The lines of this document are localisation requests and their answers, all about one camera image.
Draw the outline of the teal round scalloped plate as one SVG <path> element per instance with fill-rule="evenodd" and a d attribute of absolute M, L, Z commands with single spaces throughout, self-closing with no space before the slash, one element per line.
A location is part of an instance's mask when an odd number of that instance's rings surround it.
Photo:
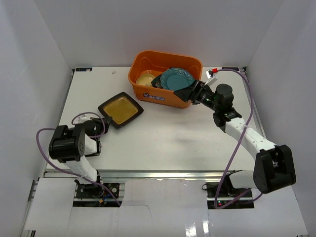
<path fill-rule="evenodd" d="M 190 86 L 195 81 L 194 77 L 181 68 L 170 68 L 163 72 L 160 77 L 160 84 L 166 90 L 179 90 Z"/>

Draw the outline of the amber square plate black rim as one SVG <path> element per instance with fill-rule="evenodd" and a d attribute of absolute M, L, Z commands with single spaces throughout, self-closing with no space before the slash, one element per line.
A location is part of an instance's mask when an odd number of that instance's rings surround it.
<path fill-rule="evenodd" d="M 140 104 L 125 92 L 102 103 L 98 110 L 105 118 L 112 118 L 111 125 L 115 129 L 126 126 L 144 112 Z"/>

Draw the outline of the black floral square plate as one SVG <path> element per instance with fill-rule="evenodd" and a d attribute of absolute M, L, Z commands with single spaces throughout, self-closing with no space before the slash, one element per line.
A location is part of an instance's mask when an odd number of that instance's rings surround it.
<path fill-rule="evenodd" d="M 155 77 L 152 81 L 151 81 L 151 84 L 152 84 L 152 87 L 154 88 L 160 88 L 160 89 L 163 89 L 162 85 L 161 85 L 161 75 Z"/>

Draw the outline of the small yellow square dish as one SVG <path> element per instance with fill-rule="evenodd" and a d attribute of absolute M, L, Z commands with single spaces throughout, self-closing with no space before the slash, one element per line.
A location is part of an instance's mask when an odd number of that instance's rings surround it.
<path fill-rule="evenodd" d="M 142 85 L 142 86 L 147 86 L 147 87 L 152 87 L 152 81 L 155 78 L 156 77 L 152 74 L 143 74 L 136 80 L 136 84 Z"/>

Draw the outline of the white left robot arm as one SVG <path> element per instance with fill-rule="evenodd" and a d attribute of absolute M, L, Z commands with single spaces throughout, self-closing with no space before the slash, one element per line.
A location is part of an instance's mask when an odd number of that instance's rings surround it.
<path fill-rule="evenodd" d="M 99 171 L 87 160 L 101 154 L 100 138 L 108 132 L 112 118 L 85 118 L 73 121 L 74 127 L 56 127 L 49 144 L 50 158 L 66 165 L 79 178 L 81 185 L 88 185 L 87 191 L 93 197 L 104 192 L 104 184 Z"/>

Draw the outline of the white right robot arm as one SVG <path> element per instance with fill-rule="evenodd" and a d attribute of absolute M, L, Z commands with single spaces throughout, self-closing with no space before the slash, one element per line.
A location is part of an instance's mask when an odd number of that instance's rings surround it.
<path fill-rule="evenodd" d="M 277 145 L 246 125 L 233 107 L 233 89 L 220 84 L 212 91 L 204 82 L 196 80 L 188 87 L 173 92 L 184 102 L 201 103 L 214 111 L 215 125 L 237 140 L 254 158 L 252 170 L 231 172 L 224 178 L 223 192 L 236 196 L 241 189 L 258 189 L 263 194 L 296 183 L 292 151 L 287 145 Z"/>

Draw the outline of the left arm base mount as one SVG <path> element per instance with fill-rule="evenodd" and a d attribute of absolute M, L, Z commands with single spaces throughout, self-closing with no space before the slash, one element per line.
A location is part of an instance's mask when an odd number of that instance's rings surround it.
<path fill-rule="evenodd" d="M 73 207 L 120 207 L 119 200 L 119 183 L 103 183 L 105 187 L 118 200 L 118 203 L 113 199 L 112 195 L 104 188 L 94 184 L 76 183 L 76 191 L 74 195 Z"/>

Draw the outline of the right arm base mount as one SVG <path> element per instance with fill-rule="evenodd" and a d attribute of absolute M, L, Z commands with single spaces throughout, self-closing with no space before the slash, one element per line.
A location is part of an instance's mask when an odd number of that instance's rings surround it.
<path fill-rule="evenodd" d="M 219 181 L 211 181 L 204 183 L 201 187 L 203 191 L 206 191 L 207 207 L 209 210 L 215 210 L 215 204 L 217 204 L 218 207 L 224 206 L 225 204 L 227 204 L 228 202 L 230 202 L 231 200 L 233 200 L 234 198 L 236 198 L 237 196 L 241 195 L 243 192 L 246 191 L 245 188 L 233 188 L 229 183 L 228 178 L 226 177 L 219 191 L 217 201 L 215 202 L 215 196 L 218 186 Z M 253 209 L 253 199 L 254 197 L 252 191 L 248 191 L 238 200 L 234 201 L 232 204 L 225 207 L 225 209 Z"/>

